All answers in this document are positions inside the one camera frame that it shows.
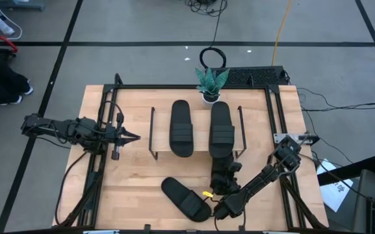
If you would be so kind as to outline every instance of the slide sandal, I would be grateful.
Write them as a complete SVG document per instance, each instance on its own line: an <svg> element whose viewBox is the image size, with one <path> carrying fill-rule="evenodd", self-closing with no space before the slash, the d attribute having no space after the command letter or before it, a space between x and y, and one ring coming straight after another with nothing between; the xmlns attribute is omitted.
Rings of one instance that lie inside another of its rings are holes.
<svg viewBox="0 0 375 234"><path fill-rule="evenodd" d="M211 207L193 190L189 190L176 179L167 177L162 181L161 189L191 221L203 222L212 215Z"/></svg>
<svg viewBox="0 0 375 234"><path fill-rule="evenodd" d="M172 106L170 148L179 157L190 157L193 154L193 125L190 107L185 100L177 100Z"/></svg>
<svg viewBox="0 0 375 234"><path fill-rule="evenodd" d="M232 126L229 106L223 101L212 105L209 153L221 159L231 155L235 143L235 127Z"/></svg>

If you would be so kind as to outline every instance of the wooden tabletop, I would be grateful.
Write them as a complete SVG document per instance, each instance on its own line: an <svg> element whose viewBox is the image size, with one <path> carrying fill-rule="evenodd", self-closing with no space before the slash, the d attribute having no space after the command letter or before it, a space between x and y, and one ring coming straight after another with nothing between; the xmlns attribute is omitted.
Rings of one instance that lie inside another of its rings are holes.
<svg viewBox="0 0 375 234"><path fill-rule="evenodd" d="M86 87L80 118L86 116L97 119L102 89L101 85ZM281 86L280 90L289 133L304 133L304 119L296 87ZM96 228L144 229L144 224L151 224L152 229L215 230L213 218L202 223L190 221L160 188L163 179L171 176L198 194L204 190L210 191L212 159L209 153L199 151L189 158L180 158L172 152L160 152L159 159L156 161L148 151L151 107L155 107L158 113L170 112L172 103L177 99L188 101L190 111L205 110L197 90L121 89L118 91L117 103L125 114L123 126L128 131L140 135L141 139L121 148L119 161L113 161L110 155L107 156ZM268 155L274 149L265 93L263 90L223 89L221 101L228 103L231 112L242 106L248 149L238 159L243 167L235 176L240 185L245 185L262 170ZM273 95L272 102L276 113ZM280 133L278 115L276 115L276 126ZM68 167L82 152L82 147L72 146ZM311 157L310 147L302 146L301 153ZM58 211L60 220L67 217L82 196L88 160L89 156L85 156L71 169L66 179ZM302 157L296 175L303 201L320 222L328 226L313 162ZM294 226L298 226L295 204L291 197L290 201L294 213ZM250 200L246 206L246 218L248 231L287 229L279 181L269 184ZM217 225L221 230L238 230L242 222L243 216L227 217L218 220Z"/></svg>

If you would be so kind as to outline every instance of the gray floor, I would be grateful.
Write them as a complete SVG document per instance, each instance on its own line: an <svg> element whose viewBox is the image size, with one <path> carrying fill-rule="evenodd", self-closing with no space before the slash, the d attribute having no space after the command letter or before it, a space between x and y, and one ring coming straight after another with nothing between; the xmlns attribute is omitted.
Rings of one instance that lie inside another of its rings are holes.
<svg viewBox="0 0 375 234"><path fill-rule="evenodd" d="M76 0L46 1L43 12L5 10L24 30L22 42L61 42ZM375 0L362 0L375 28ZM287 1L230 1L220 18L218 41L272 42ZM84 0L72 42L210 41L216 18L192 13L178 0ZM353 0L295 0L281 35L284 42L373 42ZM47 107L48 118L75 118L86 85L111 83L118 72L126 84L196 84L204 47L68 47ZM219 47L227 66L269 66L272 47ZM37 112L59 47L20 47L12 67L32 81L35 92L18 106L0 107L0 214L23 155L23 117ZM210 66L222 61L205 55ZM279 47L283 65L298 87L325 95L333 105L375 101L375 47ZM300 96L308 109L327 106L320 97ZM375 110L312 113L316 132L351 161L375 155ZM305 116L308 130L313 127ZM349 162L323 142L321 158ZM68 150L38 141L32 151L6 231L48 228Z"/></svg>

